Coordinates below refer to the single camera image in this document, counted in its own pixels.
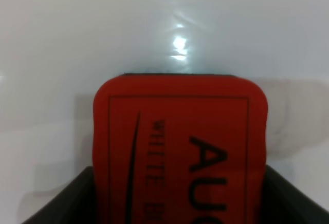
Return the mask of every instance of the curved black line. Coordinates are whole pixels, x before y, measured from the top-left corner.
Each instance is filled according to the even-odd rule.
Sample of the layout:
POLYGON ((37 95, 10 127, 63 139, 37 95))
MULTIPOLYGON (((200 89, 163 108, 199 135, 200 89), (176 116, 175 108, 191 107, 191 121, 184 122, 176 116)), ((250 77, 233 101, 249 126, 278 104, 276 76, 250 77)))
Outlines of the curved black line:
POLYGON ((127 193, 126 193, 127 195, 125 202, 125 224, 132 223, 135 156, 136 156, 136 142, 138 137, 139 120, 140 120, 140 113, 138 113, 137 116, 137 122, 135 126, 135 133, 134 133, 133 144, 132 144, 132 154, 130 157, 130 167, 128 173, 128 183, 127 183, 127 193))

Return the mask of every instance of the white surface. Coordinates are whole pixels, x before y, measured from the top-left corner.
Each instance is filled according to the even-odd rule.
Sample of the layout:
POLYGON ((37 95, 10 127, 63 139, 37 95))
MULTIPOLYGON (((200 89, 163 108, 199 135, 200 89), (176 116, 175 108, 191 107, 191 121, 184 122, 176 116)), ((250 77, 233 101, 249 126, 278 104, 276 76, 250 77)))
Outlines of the white surface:
POLYGON ((95 92, 145 71, 256 81, 268 162, 329 210, 328 15, 328 0, 0 0, 1 223, 91 164, 95 92))

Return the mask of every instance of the black border line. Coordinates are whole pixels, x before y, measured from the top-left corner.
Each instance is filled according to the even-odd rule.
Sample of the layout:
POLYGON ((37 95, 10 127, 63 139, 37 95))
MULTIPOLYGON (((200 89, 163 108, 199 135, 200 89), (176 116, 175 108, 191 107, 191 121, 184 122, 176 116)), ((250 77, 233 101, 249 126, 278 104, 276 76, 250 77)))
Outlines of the black border line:
MULTIPOLYGON (((244 221, 247 223, 247 190, 248 190, 248 169, 249 169, 249 113, 250 113, 250 98, 237 96, 203 96, 203 95, 113 95, 108 97, 108 158, 110 155, 110 118, 111 118, 111 99, 112 98, 219 98, 219 99, 243 99, 247 101, 247 120, 246 120, 246 161, 245 161, 245 207, 244 207, 244 221)), ((110 223, 111 208, 110 208, 110 159, 108 160, 108 222, 110 223)))

